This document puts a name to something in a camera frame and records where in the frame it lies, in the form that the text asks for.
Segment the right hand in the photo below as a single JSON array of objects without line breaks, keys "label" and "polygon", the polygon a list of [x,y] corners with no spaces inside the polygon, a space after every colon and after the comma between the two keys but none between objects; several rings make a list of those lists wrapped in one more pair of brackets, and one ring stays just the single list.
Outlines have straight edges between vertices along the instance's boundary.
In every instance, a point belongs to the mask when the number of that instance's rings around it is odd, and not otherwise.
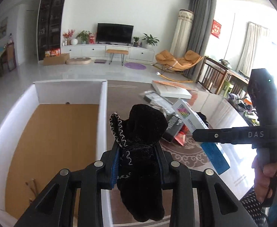
[{"label": "right hand", "polygon": [[274,173],[277,170],[277,163],[265,165],[262,169],[259,164],[258,156],[255,156],[252,168],[255,172],[254,191],[257,200],[262,203],[269,190],[270,179],[274,176]]}]

